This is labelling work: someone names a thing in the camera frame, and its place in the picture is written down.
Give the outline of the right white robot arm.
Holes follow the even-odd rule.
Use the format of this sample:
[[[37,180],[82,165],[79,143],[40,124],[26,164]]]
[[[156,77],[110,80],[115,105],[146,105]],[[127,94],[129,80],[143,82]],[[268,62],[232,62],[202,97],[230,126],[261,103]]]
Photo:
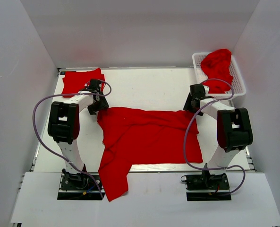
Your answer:
[[[230,169],[232,159],[253,142],[253,133],[248,110],[246,108],[234,108],[223,104],[223,99],[208,96],[209,88],[203,84],[190,86],[184,110],[192,112],[191,118],[183,141],[183,155],[185,162],[194,169],[208,171],[202,176],[202,184],[206,188],[214,188],[219,183],[219,177]],[[212,158],[205,167],[195,167],[187,159],[186,146],[187,135],[197,115],[207,114],[217,121],[218,146]]]

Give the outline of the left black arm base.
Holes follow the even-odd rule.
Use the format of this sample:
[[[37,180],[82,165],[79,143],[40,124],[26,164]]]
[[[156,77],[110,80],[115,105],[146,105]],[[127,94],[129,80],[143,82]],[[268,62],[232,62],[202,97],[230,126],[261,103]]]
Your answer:
[[[101,201],[105,191],[98,174],[71,174],[62,169],[57,200]]]

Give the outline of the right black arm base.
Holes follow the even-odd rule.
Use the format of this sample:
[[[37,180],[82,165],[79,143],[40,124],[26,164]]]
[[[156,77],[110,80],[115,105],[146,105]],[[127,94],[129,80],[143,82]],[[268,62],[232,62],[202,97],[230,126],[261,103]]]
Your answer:
[[[225,173],[211,175],[208,171],[200,174],[181,176],[186,185],[187,201],[230,201],[230,186]]]

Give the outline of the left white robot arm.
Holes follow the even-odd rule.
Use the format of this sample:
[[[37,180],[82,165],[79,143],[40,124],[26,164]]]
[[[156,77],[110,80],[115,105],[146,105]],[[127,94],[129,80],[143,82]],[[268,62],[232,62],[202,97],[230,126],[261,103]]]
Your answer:
[[[85,163],[80,157],[77,138],[80,133],[80,113],[87,109],[90,115],[109,108],[103,87],[107,82],[91,79],[77,93],[69,94],[65,101],[55,101],[51,104],[48,122],[48,135],[53,138],[64,157],[65,171],[74,174],[72,183],[79,189],[88,185]]]

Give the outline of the red t shirts in basket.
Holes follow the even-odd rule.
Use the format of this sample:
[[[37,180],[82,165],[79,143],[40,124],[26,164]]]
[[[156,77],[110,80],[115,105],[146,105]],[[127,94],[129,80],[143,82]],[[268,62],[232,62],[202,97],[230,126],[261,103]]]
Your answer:
[[[228,49],[219,49],[202,60],[201,69],[208,78],[208,81],[203,84],[209,87],[210,93],[224,94],[230,90],[226,83],[212,79],[221,79],[232,85],[233,76],[229,71],[231,56],[232,52]]]

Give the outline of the folded red t shirt stack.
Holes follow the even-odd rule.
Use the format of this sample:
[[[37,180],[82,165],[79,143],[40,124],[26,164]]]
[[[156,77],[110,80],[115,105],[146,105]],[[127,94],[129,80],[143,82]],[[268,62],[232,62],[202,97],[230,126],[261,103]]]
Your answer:
[[[68,71],[65,73],[65,77],[62,79],[64,83],[64,88],[62,94],[73,94],[78,93],[85,87],[85,84],[91,79],[105,80],[104,74],[100,68],[92,71],[77,72]]]

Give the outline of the white plastic basket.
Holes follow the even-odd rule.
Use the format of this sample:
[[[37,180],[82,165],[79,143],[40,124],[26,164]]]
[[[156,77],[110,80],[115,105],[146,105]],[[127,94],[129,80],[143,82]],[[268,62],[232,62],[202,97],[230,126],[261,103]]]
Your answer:
[[[207,75],[203,72],[201,69],[201,62],[202,60],[209,54],[209,52],[197,52],[192,55],[192,61],[194,65],[195,70],[195,76],[196,76],[196,82],[201,83],[208,79]],[[246,87],[243,82],[241,73],[238,69],[237,62],[235,61],[234,56],[231,56],[231,62],[229,67],[229,72],[231,76],[233,77],[232,80],[232,88],[234,90],[234,95],[231,99],[237,97],[237,96],[243,96],[246,94]],[[225,93],[208,93],[210,96],[213,96],[215,98],[227,98],[231,96],[231,90],[226,91]]]

